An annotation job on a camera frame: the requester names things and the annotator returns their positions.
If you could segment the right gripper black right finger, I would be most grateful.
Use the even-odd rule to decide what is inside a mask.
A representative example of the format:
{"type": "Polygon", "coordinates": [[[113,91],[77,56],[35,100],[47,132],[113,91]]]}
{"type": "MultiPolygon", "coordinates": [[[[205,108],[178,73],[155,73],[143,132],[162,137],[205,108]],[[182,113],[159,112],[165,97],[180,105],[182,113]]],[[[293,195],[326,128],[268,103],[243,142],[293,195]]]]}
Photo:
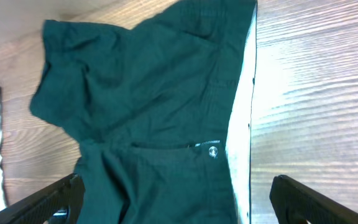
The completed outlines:
{"type": "Polygon", "coordinates": [[[279,224],[358,224],[358,213],[287,175],[274,177],[269,198],[279,224]]]}

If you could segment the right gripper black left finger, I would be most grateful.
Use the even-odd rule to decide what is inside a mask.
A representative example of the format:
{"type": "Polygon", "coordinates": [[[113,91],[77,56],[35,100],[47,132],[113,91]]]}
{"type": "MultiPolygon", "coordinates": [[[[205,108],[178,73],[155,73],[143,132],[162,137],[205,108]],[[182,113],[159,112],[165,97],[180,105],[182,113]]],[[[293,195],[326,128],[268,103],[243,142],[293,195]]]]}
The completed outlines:
{"type": "Polygon", "coordinates": [[[76,224],[84,192],[81,177],[70,174],[0,211],[0,224],[76,224]]]}

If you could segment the black shorts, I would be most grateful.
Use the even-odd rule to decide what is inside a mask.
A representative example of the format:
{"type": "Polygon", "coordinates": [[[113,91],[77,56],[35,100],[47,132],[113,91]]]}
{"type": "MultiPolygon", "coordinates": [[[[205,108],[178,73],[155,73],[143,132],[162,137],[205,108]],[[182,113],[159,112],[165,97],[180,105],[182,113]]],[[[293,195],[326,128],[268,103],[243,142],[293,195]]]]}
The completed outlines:
{"type": "Polygon", "coordinates": [[[79,223],[237,221],[226,155],[255,1],[178,1],[133,29],[47,20],[31,113],[80,146],[79,223]]]}

